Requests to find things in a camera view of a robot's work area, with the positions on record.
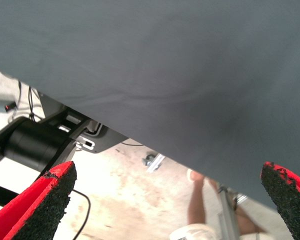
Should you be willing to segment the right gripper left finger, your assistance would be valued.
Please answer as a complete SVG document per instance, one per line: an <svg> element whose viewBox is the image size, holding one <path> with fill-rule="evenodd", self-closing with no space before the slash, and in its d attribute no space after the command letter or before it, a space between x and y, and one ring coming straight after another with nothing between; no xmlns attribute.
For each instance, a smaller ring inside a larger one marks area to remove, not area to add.
<svg viewBox="0 0 300 240"><path fill-rule="evenodd" d="M73 161L46 171L0 210L0 240L52 240L76 180Z"/></svg>

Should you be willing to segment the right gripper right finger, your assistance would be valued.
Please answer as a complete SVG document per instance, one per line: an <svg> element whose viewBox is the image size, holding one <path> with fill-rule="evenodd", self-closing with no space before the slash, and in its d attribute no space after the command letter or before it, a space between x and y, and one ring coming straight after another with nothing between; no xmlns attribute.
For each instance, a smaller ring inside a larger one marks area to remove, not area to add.
<svg viewBox="0 0 300 240"><path fill-rule="evenodd" d="M261 182L293 239L300 240L300 176L267 161L261 170Z"/></svg>

